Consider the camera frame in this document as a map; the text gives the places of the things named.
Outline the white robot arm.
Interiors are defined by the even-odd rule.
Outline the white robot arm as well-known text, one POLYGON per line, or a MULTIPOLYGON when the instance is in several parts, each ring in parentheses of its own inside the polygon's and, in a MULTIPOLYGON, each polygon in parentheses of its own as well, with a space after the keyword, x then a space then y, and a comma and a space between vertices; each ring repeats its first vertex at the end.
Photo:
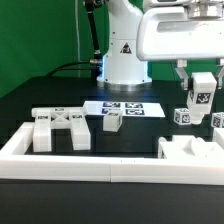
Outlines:
POLYGON ((217 59, 224 76, 224 0, 107 0, 109 49, 103 57, 101 86, 133 89, 149 84, 147 63, 174 61, 183 87, 189 60, 217 59))

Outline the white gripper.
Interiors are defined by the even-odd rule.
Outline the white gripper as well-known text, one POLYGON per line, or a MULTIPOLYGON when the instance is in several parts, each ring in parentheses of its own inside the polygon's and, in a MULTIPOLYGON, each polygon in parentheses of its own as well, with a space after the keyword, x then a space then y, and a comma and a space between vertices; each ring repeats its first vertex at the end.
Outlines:
MULTIPOLYGON (((187 90, 187 59, 224 58, 224 18, 189 19, 182 6, 151 8, 139 25, 136 54, 141 61, 177 60, 175 70, 187 90)), ((224 59, 217 60, 217 67, 221 89, 224 59)))

